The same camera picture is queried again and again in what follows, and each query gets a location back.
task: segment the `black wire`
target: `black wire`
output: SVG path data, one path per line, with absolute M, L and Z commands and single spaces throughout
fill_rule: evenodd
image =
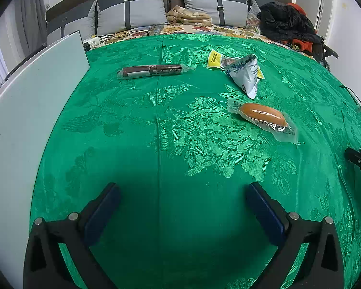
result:
M 147 36 L 149 36 L 149 32 L 147 30 L 135 30 L 135 31 L 128 31 L 128 34 L 124 34 L 123 36 L 120 37 L 107 37 L 107 35 L 105 34 L 104 36 L 98 36 L 99 38 L 107 38 L 107 39 L 119 39 L 119 38 L 124 38 L 124 37 L 128 37 L 130 34 L 132 33 L 137 33 L 137 32 L 145 32 L 147 34 Z

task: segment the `beige towel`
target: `beige towel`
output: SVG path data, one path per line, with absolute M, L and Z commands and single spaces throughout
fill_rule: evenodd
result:
M 211 16 L 206 13 L 191 12 L 179 5 L 166 13 L 166 17 L 170 23 L 192 24 L 201 27 L 211 26 Z

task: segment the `green tablecloth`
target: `green tablecloth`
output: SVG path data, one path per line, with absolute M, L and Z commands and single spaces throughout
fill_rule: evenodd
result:
M 298 145 L 227 112 L 227 98 L 250 99 L 206 68 L 211 49 L 257 55 L 266 80 L 254 101 L 288 113 Z M 343 153 L 361 147 L 361 113 L 336 78 L 296 52 L 210 34 L 128 40 L 88 59 L 47 143 L 31 220 L 80 211 L 113 181 L 122 203 L 91 250 L 119 288 L 247 289 L 276 250 L 245 207 L 245 186 L 259 181 L 287 211 L 334 218 L 350 288 L 361 270 L 361 172 Z M 116 79 L 124 66 L 160 63 L 195 70 Z

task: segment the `metal screw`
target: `metal screw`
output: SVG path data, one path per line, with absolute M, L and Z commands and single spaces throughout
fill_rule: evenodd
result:
M 69 220 L 77 220 L 78 217 L 79 217 L 79 214 L 76 213 L 76 212 L 73 212 L 73 213 L 71 213 L 71 214 L 68 215 L 68 219 L 69 219 Z
M 297 219 L 299 219 L 299 215 L 298 215 L 298 213 L 296 213 L 296 212 L 290 212 L 290 213 L 289 213 L 289 217 L 290 217 L 292 220 L 297 220 Z
M 41 217 L 38 217 L 37 219 L 35 219 L 34 223 L 35 225 L 40 225 L 42 221 L 43 219 Z
M 333 224 L 333 223 L 334 223 L 334 220 L 333 220 L 330 216 L 326 216 L 326 217 L 325 217 L 325 221 L 326 221 L 326 223 L 328 223 L 328 224 Z

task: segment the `brown sausage package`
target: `brown sausage package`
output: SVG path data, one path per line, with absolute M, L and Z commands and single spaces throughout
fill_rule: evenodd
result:
M 271 132 L 278 141 L 297 144 L 298 129 L 286 113 L 257 103 L 241 104 L 235 99 L 227 100 L 227 110 Z

